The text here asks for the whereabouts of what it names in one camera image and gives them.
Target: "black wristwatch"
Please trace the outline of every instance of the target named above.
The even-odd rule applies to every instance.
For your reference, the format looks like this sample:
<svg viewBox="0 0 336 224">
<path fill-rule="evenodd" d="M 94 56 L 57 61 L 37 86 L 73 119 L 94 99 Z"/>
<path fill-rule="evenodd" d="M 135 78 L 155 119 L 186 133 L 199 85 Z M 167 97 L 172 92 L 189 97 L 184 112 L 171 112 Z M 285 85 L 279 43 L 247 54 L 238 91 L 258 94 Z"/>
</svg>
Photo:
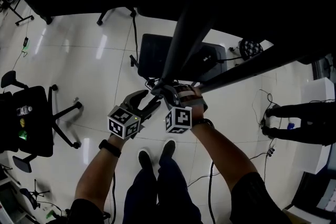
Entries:
<svg viewBox="0 0 336 224">
<path fill-rule="evenodd" d="M 113 146 L 109 142 L 107 142 L 106 139 L 101 141 L 99 144 L 99 149 L 101 150 L 102 148 L 106 148 L 109 152 L 111 152 L 115 157 L 119 158 L 121 155 L 120 149 L 118 149 L 116 146 Z"/>
<path fill-rule="evenodd" d="M 197 124 L 202 124 L 202 123 L 208 123 L 209 125 L 211 125 L 212 127 L 214 126 L 214 124 L 211 122 L 211 120 L 208 119 L 199 119 L 199 120 L 195 120 L 193 121 L 193 127 Z"/>
</svg>

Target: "floor tile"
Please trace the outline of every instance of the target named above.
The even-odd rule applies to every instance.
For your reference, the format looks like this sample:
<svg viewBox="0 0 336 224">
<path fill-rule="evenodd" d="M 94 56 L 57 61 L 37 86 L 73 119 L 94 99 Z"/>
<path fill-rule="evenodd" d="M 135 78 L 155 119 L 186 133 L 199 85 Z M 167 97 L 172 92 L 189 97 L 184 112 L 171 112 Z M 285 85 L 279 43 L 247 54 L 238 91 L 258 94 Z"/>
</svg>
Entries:
<svg viewBox="0 0 336 224">
<path fill-rule="evenodd" d="M 239 149 L 241 149 L 249 158 L 255 156 L 257 142 L 252 143 L 236 143 Z M 211 171 L 212 160 L 206 151 L 205 147 L 197 143 L 195 157 L 193 162 L 193 169 L 190 176 L 189 184 L 192 184 L 195 180 L 204 175 L 209 175 Z M 216 166 L 214 166 L 214 174 L 218 173 Z M 208 199 L 208 186 L 209 177 L 201 178 L 197 182 L 190 185 L 189 194 L 193 203 L 197 206 L 207 204 Z M 212 183 L 212 202 L 225 202 L 231 201 L 230 191 L 227 187 L 223 177 L 219 174 L 213 177 Z"/>
<path fill-rule="evenodd" d="M 125 144 L 115 169 L 115 199 L 117 202 L 125 201 L 127 190 L 133 184 L 136 175 L 141 169 L 140 163 L 138 161 L 138 151 L 142 148 L 146 148 L 149 151 L 154 165 L 154 174 L 157 177 L 159 159 L 162 153 L 163 145 L 164 141 L 148 140 L 137 137 Z M 177 162 L 186 180 L 190 178 L 195 147 L 196 143 L 176 144 L 176 150 L 173 155 L 173 159 Z"/>
<path fill-rule="evenodd" d="M 272 143 L 275 152 L 272 157 L 267 158 L 266 189 L 280 208 L 291 203 L 302 178 L 303 172 L 292 166 L 297 144 L 298 142 L 276 139 Z M 269 145 L 270 141 L 258 142 L 256 154 L 267 152 Z M 253 163 L 264 178 L 264 155 L 254 159 Z"/>
<path fill-rule="evenodd" d="M 112 9 L 105 15 L 102 26 L 96 23 L 100 14 L 70 15 L 64 45 L 124 50 L 132 22 L 129 15 L 126 8 Z"/>
<path fill-rule="evenodd" d="M 148 18 L 138 14 L 135 17 L 135 25 L 137 28 L 136 35 L 138 38 L 138 51 L 140 51 L 143 34 L 155 34 L 172 37 L 174 35 L 176 22 L 172 20 Z M 136 51 L 133 23 L 125 49 Z"/>
<path fill-rule="evenodd" d="M 16 26 L 15 22 L 20 20 L 11 10 L 5 11 L 7 15 L 3 19 L 0 26 L 0 47 L 8 48 L 12 43 L 12 38 L 15 37 L 16 33 L 23 29 L 22 26 Z M 27 4 L 21 0 L 16 8 L 16 12 L 19 13 L 22 17 L 29 15 L 29 7 Z"/>
<path fill-rule="evenodd" d="M 274 103 L 279 105 L 290 105 L 290 104 L 300 104 L 301 103 L 301 90 L 300 86 L 293 85 L 289 82 L 283 82 L 274 80 L 267 77 L 262 77 L 262 89 L 268 93 L 272 94 L 272 100 Z M 264 112 L 269 106 L 269 101 L 267 99 L 267 93 L 260 92 L 261 94 L 261 113 L 258 115 L 259 120 L 262 119 Z M 296 125 L 296 127 L 300 126 L 300 120 L 296 118 L 290 119 L 292 123 Z M 288 125 L 288 118 L 270 118 L 271 125 L 270 127 L 279 127 L 281 122 L 281 129 L 286 129 Z M 268 137 L 264 136 L 259 129 L 259 141 L 269 140 Z"/>
<path fill-rule="evenodd" d="M 58 107 L 54 112 L 68 108 L 78 97 L 83 104 L 82 115 L 74 119 L 76 112 L 71 112 L 62 119 L 106 131 L 122 55 L 122 50 L 103 49 L 101 52 L 99 48 L 63 46 L 53 77 L 53 83 L 59 88 L 55 97 Z"/>
<path fill-rule="evenodd" d="M 204 116 L 232 142 L 257 141 L 259 125 L 253 108 L 260 114 L 261 96 L 256 95 L 260 88 L 261 76 L 256 76 L 205 93 L 209 108 Z"/>
<path fill-rule="evenodd" d="M 125 51 L 119 82 L 117 95 L 115 97 L 115 104 L 120 105 L 125 97 L 128 94 L 131 94 L 135 91 L 145 90 L 147 89 L 145 84 L 145 79 L 138 75 L 138 71 L 136 67 L 131 67 L 130 55 L 135 56 L 135 52 L 133 51 Z M 153 98 L 153 96 L 148 93 L 148 95 L 142 100 L 139 108 L 144 108 L 148 102 Z M 160 108 L 152 115 L 152 117 L 144 122 L 145 129 L 143 129 L 137 137 L 162 140 L 165 141 L 169 137 L 174 137 L 178 142 L 193 142 L 196 143 L 196 137 L 190 132 L 187 131 L 183 134 L 169 134 L 165 132 L 165 126 L 163 120 L 165 116 L 168 114 L 168 109 L 163 100 L 161 100 Z"/>
<path fill-rule="evenodd" d="M 209 206 L 208 205 L 201 205 L 198 206 L 201 216 L 202 216 L 202 223 L 203 224 L 213 224 Z M 229 224 L 230 215 L 231 215 L 231 202 L 220 202 L 217 204 L 212 203 L 212 212 L 214 214 L 214 218 L 216 223 L 221 224 Z"/>
<path fill-rule="evenodd" d="M 27 55 L 25 57 L 24 54 L 21 54 L 21 48 L 18 46 L 11 46 L 1 50 L 6 57 L 0 67 L 1 77 L 15 66 L 17 81 L 29 87 L 43 86 L 47 92 L 52 83 L 55 66 L 58 64 L 60 47 L 43 46 L 37 49 L 37 46 L 30 46 L 26 50 Z M 22 89 L 15 86 L 6 88 L 6 91 L 11 91 L 12 93 L 20 90 Z"/>
</svg>

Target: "chair wheel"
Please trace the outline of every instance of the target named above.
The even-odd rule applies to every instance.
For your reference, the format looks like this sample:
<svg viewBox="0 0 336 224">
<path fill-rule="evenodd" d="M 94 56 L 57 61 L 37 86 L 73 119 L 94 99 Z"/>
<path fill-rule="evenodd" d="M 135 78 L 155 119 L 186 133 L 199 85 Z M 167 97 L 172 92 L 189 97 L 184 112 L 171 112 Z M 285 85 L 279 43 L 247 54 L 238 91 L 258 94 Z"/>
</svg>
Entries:
<svg viewBox="0 0 336 224">
<path fill-rule="evenodd" d="M 76 102 L 75 106 L 76 108 L 80 109 L 83 105 L 81 102 Z"/>
<path fill-rule="evenodd" d="M 79 149 L 79 148 L 80 148 L 80 144 L 79 144 L 78 142 L 74 142 L 73 147 L 74 147 L 75 149 Z"/>
</svg>

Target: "black office chair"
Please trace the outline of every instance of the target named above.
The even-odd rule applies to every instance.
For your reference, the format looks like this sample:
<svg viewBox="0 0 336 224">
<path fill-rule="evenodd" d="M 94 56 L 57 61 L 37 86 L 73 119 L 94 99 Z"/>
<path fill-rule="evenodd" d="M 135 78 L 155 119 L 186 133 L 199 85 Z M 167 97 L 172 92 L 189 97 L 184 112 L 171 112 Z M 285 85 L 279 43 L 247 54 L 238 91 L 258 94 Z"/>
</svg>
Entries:
<svg viewBox="0 0 336 224">
<path fill-rule="evenodd" d="M 41 197 L 44 197 L 44 195 L 42 195 L 43 193 L 49 193 L 50 190 L 47 190 L 47 191 L 42 191 L 40 193 L 38 193 L 36 191 L 36 179 L 34 179 L 34 191 L 29 191 L 28 189 L 26 188 L 21 188 L 20 189 L 20 193 L 24 196 L 26 196 L 28 198 L 28 200 L 30 201 L 30 203 L 32 204 L 32 207 L 33 209 L 35 210 L 37 207 L 41 207 L 41 204 L 39 204 L 37 202 L 37 197 L 38 196 L 41 196 Z"/>
<path fill-rule="evenodd" d="M 78 142 L 72 143 L 56 124 L 56 120 L 74 109 L 80 109 L 82 104 L 75 105 L 53 115 L 52 91 L 58 90 L 56 85 L 49 87 L 48 100 L 42 86 L 29 88 L 16 80 L 16 72 L 10 71 L 1 79 L 1 87 L 14 85 L 23 90 L 13 95 L 6 92 L 0 95 L 0 152 L 5 150 L 17 152 L 19 149 L 31 155 L 25 159 L 13 156 L 15 165 L 27 173 L 31 173 L 30 161 L 37 156 L 51 157 L 53 154 L 54 129 L 69 146 L 79 148 Z M 23 115 L 18 115 L 20 109 L 26 107 Z"/>
</svg>

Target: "sleeve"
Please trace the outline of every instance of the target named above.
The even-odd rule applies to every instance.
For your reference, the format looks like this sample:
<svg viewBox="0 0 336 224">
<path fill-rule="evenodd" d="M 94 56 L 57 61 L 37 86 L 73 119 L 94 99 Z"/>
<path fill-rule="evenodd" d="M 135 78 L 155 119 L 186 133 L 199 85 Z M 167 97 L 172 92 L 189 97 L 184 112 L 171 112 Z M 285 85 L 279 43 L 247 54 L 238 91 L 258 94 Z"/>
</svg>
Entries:
<svg viewBox="0 0 336 224">
<path fill-rule="evenodd" d="M 265 183 L 258 173 L 243 176 L 231 193 L 230 220 L 237 223 L 291 224 L 289 218 L 269 196 Z"/>
<path fill-rule="evenodd" d="M 92 202 L 85 199 L 73 201 L 68 224 L 75 223 L 101 223 L 103 224 L 103 213 Z"/>
</svg>

